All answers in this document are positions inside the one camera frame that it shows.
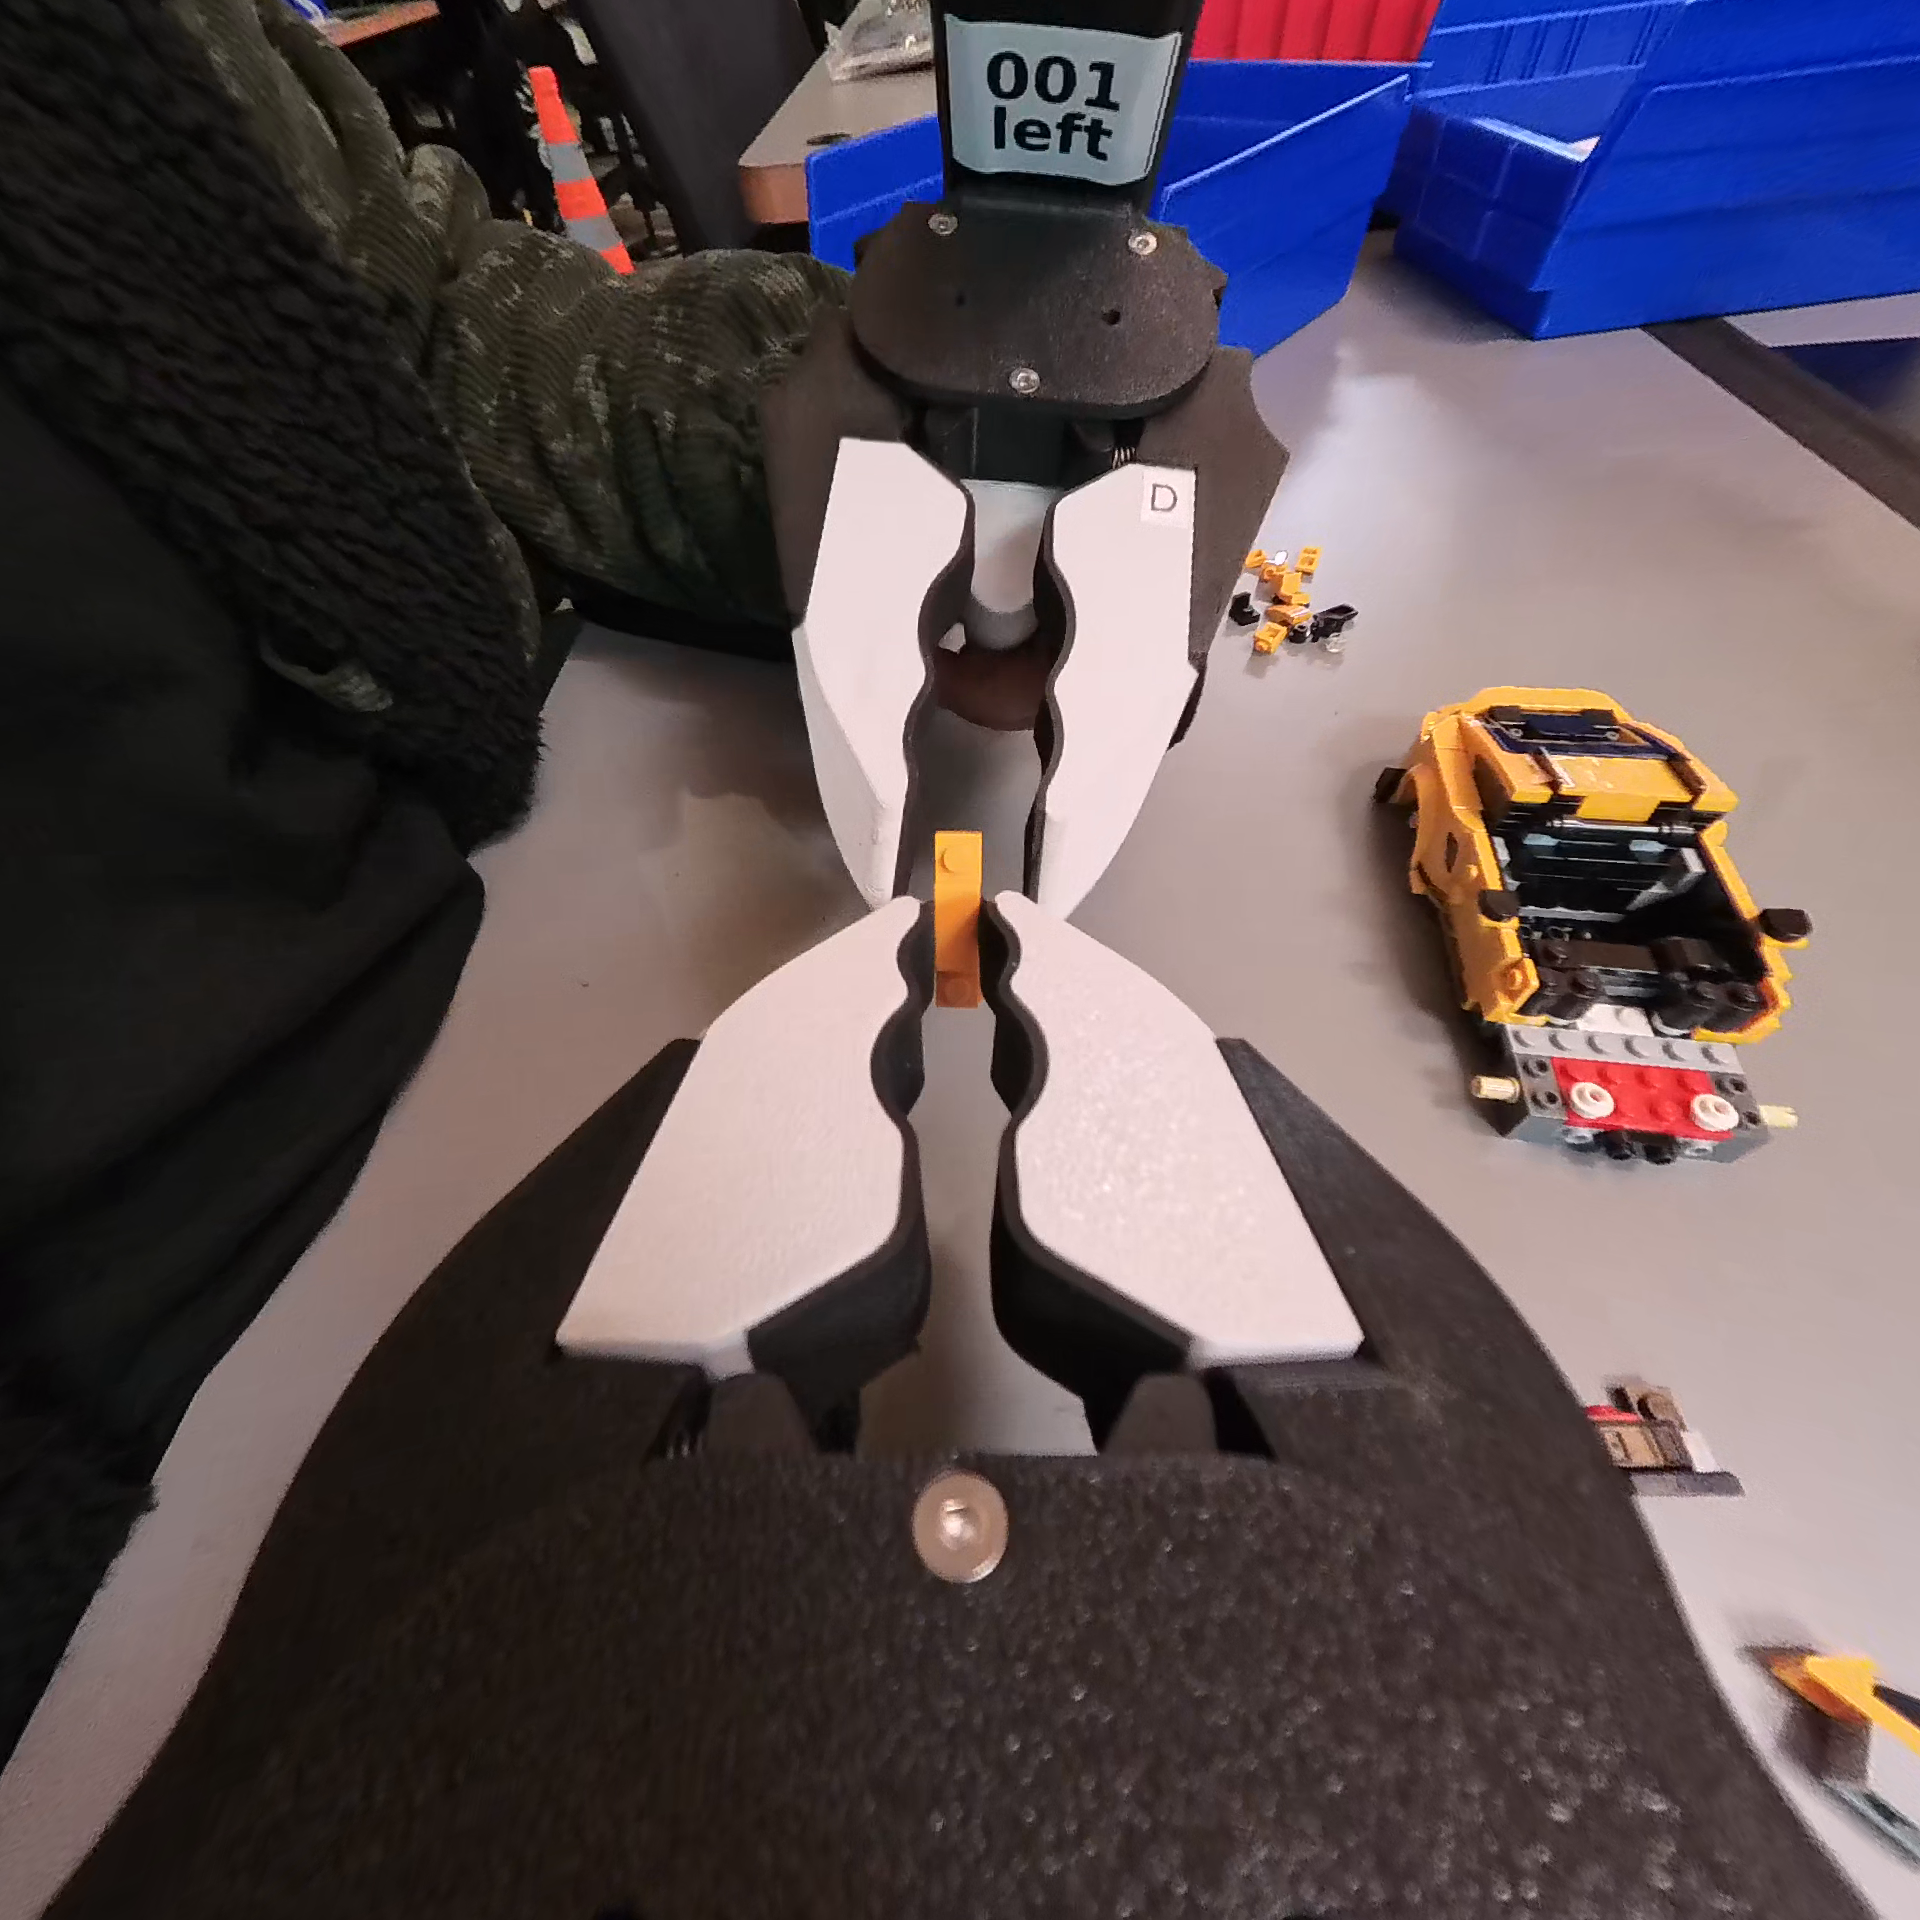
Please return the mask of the red grey lego subassembly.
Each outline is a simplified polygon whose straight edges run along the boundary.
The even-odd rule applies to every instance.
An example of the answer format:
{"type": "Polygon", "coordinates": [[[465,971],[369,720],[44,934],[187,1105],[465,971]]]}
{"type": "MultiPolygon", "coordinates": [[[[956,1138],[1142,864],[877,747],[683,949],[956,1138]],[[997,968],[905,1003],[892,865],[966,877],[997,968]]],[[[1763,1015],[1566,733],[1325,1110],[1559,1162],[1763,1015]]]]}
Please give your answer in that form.
{"type": "Polygon", "coordinates": [[[1718,1465],[1666,1384],[1617,1379],[1583,1415],[1637,1497],[1745,1497],[1742,1479],[1718,1465]]]}

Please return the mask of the black office chair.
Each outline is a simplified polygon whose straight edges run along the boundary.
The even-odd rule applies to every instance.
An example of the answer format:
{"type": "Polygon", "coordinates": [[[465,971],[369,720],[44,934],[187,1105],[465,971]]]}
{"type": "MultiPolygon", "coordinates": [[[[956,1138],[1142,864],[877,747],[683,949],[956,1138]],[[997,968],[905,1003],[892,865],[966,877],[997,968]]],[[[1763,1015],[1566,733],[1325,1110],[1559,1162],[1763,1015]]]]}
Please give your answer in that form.
{"type": "Polygon", "coordinates": [[[581,2],[683,253],[747,249],[735,163],[825,45],[815,3],[581,2]]]}

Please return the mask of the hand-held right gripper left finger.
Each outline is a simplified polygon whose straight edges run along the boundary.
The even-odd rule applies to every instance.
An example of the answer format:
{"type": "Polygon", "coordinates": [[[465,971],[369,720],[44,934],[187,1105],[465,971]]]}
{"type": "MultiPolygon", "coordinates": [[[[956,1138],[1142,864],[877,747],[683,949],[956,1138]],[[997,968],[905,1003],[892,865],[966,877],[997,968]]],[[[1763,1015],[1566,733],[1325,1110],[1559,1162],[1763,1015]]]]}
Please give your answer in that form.
{"type": "Polygon", "coordinates": [[[572,1357],[772,1376],[812,1427],[858,1415],[929,1318],[918,1141],[930,907],[900,896],[699,1037],[561,1318],[572,1357]]]}

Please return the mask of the orange lego plate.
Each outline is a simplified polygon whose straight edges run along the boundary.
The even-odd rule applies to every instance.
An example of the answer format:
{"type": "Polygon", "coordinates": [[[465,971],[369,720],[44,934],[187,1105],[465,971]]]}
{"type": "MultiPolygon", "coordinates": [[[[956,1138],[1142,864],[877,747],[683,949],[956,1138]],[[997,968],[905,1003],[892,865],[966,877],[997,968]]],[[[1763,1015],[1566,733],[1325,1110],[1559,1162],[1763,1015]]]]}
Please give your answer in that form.
{"type": "Polygon", "coordinates": [[[947,1010],[971,1010],[983,999],[978,958],[983,832],[935,832],[930,902],[932,1001],[947,1010]]]}

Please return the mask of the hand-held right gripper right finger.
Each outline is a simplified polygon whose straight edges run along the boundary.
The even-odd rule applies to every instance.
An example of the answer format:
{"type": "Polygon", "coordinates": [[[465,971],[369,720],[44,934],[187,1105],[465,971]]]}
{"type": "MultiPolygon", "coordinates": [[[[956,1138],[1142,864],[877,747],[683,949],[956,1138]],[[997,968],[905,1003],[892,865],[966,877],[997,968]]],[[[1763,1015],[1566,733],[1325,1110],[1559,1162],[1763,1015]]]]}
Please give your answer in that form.
{"type": "Polygon", "coordinates": [[[1093,1439],[1142,1379],[1355,1359],[1355,1306],[1210,1022],[1014,891],[980,907],[980,976],[1006,1105],[993,1311],[1093,1439]]]}

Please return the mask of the orange traffic cone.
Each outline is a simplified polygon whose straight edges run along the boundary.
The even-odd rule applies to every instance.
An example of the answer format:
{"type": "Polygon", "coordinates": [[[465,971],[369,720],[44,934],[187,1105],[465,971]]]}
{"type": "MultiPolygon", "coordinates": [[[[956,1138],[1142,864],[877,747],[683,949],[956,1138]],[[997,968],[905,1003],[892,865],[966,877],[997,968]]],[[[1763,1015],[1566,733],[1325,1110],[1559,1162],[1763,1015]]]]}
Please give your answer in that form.
{"type": "Polygon", "coordinates": [[[525,67],[525,80],[532,93],[535,139],[566,237],[602,256],[615,273],[630,277],[636,271],[633,258],[593,176],[586,147],[563,101],[557,75],[551,65],[532,64],[525,67]]]}

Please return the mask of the red storage bin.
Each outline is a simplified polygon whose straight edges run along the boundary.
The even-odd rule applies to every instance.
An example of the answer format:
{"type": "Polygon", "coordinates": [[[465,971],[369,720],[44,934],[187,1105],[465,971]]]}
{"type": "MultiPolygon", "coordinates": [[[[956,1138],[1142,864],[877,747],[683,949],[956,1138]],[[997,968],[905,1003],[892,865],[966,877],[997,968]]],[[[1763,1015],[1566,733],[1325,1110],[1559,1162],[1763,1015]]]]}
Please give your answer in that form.
{"type": "Polygon", "coordinates": [[[1191,65],[1204,59],[1417,64],[1437,2],[1204,2],[1191,65]]]}

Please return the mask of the yellow lego car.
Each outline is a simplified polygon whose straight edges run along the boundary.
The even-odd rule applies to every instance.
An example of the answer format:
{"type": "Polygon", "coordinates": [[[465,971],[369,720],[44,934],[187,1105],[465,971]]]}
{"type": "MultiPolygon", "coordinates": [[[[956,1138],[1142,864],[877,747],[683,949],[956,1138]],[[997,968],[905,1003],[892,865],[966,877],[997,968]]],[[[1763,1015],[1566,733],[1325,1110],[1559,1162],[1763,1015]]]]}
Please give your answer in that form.
{"type": "Polygon", "coordinates": [[[1747,886],[1737,792],[1675,733],[1594,687],[1486,687],[1423,714],[1375,801],[1409,817],[1499,1135],[1663,1168],[1796,1126],[1745,1056],[1781,1027],[1813,921],[1747,886]]]}

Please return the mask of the clear plastic bag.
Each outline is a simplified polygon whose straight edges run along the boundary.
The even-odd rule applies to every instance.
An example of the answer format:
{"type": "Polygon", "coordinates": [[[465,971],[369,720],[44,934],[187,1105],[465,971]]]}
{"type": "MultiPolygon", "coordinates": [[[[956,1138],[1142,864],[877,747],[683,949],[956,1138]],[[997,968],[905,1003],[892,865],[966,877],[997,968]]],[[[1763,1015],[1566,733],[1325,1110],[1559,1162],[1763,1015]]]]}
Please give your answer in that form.
{"type": "Polygon", "coordinates": [[[825,22],[833,81],[874,80],[932,65],[930,2],[852,2],[825,22]]]}

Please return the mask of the orange black lego piece pile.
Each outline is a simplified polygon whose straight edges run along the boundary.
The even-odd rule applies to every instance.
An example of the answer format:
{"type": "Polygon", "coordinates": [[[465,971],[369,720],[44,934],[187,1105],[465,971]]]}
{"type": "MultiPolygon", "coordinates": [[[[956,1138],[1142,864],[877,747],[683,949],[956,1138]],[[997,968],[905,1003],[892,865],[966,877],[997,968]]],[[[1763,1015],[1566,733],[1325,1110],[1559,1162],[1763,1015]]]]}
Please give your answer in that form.
{"type": "Polygon", "coordinates": [[[1229,594],[1225,624],[1244,632],[1253,656],[1316,648],[1323,656],[1346,650],[1357,625],[1350,602],[1316,602],[1314,584],[1323,566],[1322,543],[1246,551],[1238,584],[1229,594]]]}

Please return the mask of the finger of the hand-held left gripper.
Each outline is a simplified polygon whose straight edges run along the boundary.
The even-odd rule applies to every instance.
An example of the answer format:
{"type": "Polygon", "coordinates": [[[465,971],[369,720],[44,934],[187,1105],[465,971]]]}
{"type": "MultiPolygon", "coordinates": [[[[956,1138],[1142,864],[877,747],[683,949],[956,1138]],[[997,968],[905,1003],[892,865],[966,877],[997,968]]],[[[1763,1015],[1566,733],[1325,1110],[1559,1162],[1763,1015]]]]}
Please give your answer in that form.
{"type": "Polygon", "coordinates": [[[971,561],[969,490],[913,446],[841,439],[795,654],[823,814],[866,905],[908,883],[913,737],[971,561]]]}
{"type": "Polygon", "coordinates": [[[1026,891],[1051,917],[1069,917],[1114,864],[1194,695],[1194,525],[1191,469],[1115,469],[1046,517],[1063,650],[1026,891]]]}

